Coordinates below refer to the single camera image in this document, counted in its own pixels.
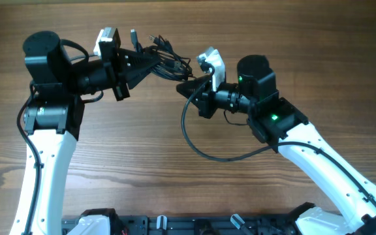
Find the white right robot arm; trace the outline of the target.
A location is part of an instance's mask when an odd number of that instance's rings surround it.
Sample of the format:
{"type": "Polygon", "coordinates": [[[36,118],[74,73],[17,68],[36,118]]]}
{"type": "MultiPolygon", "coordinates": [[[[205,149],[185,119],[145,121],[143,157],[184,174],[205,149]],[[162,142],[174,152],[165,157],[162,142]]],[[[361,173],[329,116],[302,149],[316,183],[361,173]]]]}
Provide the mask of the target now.
{"type": "Polygon", "coordinates": [[[263,150],[271,149],[299,167],[334,203],[329,213],[312,203],[297,207],[288,234],[376,234],[376,185],[353,168],[319,134],[308,118],[281,97],[275,72],[263,55],[237,64],[238,81],[226,81],[222,61],[198,60],[203,77],[177,86],[204,118],[218,109],[247,115],[247,125],[263,150]]]}

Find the black USB cable long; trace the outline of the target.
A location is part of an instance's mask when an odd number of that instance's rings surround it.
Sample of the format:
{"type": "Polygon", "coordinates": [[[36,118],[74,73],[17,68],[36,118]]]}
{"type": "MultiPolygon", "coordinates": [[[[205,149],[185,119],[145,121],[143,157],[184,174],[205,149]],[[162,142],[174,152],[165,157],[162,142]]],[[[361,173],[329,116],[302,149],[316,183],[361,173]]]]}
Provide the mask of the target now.
{"type": "Polygon", "coordinates": [[[149,39],[153,43],[149,49],[160,59],[160,62],[151,68],[152,74],[176,82],[185,82],[194,77],[189,57],[178,55],[171,43],[161,35],[157,37],[150,35],[149,39]]]}

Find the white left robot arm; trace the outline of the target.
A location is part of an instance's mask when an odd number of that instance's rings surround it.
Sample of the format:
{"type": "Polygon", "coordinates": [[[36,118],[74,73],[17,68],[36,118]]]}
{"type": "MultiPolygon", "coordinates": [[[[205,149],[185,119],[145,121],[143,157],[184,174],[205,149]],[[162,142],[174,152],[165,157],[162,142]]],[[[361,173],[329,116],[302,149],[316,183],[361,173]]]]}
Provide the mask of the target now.
{"type": "Polygon", "coordinates": [[[109,89],[117,101],[129,97],[159,58],[144,51],[136,31],[132,50],[121,47],[117,29],[100,31],[93,54],[70,58],[80,45],[40,31],[23,43],[32,79],[16,124],[27,145],[25,174],[12,234],[61,234],[67,172],[79,139],[85,106],[109,89]]]}

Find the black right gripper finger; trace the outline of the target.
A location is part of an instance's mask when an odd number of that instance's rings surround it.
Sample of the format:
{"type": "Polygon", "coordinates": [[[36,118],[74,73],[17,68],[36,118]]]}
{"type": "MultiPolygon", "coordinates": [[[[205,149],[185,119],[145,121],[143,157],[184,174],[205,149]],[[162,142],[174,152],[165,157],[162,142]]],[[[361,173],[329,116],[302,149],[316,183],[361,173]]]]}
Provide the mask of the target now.
{"type": "Polygon", "coordinates": [[[176,91],[178,93],[193,93],[197,88],[199,88],[204,82],[210,79],[209,75],[196,78],[194,80],[189,80],[184,83],[178,84],[176,86],[176,91]]]}
{"type": "Polygon", "coordinates": [[[185,106],[189,106],[190,104],[194,106],[200,106],[204,102],[202,98],[202,91],[201,90],[193,90],[193,92],[188,95],[187,101],[185,102],[185,106]]]}

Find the black USB cable short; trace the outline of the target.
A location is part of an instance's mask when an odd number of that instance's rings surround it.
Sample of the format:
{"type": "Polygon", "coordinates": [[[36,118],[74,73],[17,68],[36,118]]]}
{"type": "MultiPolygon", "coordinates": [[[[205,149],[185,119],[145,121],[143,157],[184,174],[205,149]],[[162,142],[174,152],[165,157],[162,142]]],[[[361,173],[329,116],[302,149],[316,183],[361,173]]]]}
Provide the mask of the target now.
{"type": "Polygon", "coordinates": [[[131,42],[133,44],[133,47],[137,55],[143,55],[145,57],[151,57],[157,60],[160,59],[159,53],[157,52],[157,49],[155,46],[148,46],[145,48],[142,47],[142,45],[138,41],[138,35],[135,29],[131,29],[130,36],[131,36],[131,42]]]}

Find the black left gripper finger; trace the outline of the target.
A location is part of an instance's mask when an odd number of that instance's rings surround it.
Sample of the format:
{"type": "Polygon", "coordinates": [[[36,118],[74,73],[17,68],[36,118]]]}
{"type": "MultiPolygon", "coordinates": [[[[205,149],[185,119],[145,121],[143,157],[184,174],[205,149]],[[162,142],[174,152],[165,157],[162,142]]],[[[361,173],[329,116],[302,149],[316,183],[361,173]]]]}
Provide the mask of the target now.
{"type": "Polygon", "coordinates": [[[128,89],[135,88],[156,66],[155,63],[126,64],[124,66],[124,79],[128,89]]]}
{"type": "Polygon", "coordinates": [[[119,49],[119,59],[124,67],[152,67],[161,60],[156,55],[119,49]]]}

